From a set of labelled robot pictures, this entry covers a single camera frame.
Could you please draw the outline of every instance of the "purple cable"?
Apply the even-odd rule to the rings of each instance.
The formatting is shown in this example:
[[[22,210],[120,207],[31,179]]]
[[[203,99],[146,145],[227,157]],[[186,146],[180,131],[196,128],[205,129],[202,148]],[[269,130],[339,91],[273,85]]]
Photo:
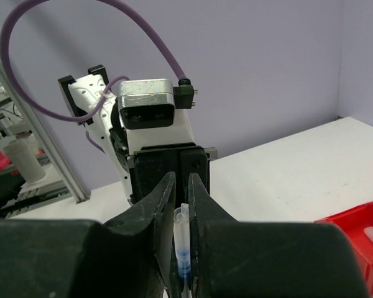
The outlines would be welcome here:
[[[102,151],[103,153],[105,153],[105,151],[102,149],[102,147],[99,146],[96,142],[94,142],[94,140],[90,137],[90,134],[88,133],[87,130],[86,130],[86,138],[92,144],[92,146],[97,148],[99,151]]]
[[[17,93],[21,96],[21,98],[28,103],[30,106],[32,106],[34,109],[38,110],[39,112],[58,120],[67,121],[67,122],[84,122],[88,119],[90,119],[95,113],[97,113],[103,106],[106,98],[102,96],[102,98],[97,103],[96,107],[88,114],[81,116],[81,117],[70,117],[70,116],[64,116],[57,114],[55,112],[52,112],[45,107],[42,107],[40,104],[35,102],[22,88],[22,86],[19,84],[15,74],[14,70],[11,66],[10,61],[10,55],[9,55],[9,43],[10,43],[10,37],[12,30],[14,29],[17,21],[30,9],[33,7],[42,4],[44,2],[47,2],[49,0],[25,0],[22,1],[20,4],[18,4],[7,16],[6,20],[4,21],[4,24],[1,28],[0,33],[0,57],[1,57],[1,63],[4,69],[4,72],[6,73],[8,80],[14,87],[14,89],[17,91]],[[177,78],[185,79],[186,76],[184,72],[181,69],[181,66],[178,64],[177,60],[174,58],[173,54],[170,52],[170,50],[167,48],[166,44],[164,44],[163,40],[159,37],[159,35],[156,33],[156,31],[147,23],[146,20],[142,16],[138,14],[133,8],[129,7],[126,3],[123,3],[120,0],[97,0],[102,3],[106,3],[112,7],[115,7],[125,13],[127,16],[129,16],[137,25],[149,36],[149,38],[153,41],[153,43],[156,45],[156,47],[159,49],[159,51],[162,53],[164,58],[169,63],[170,67],[174,71]],[[126,77],[118,77],[114,81],[110,82],[105,90],[107,92],[114,83],[119,81],[120,79],[126,79]]]

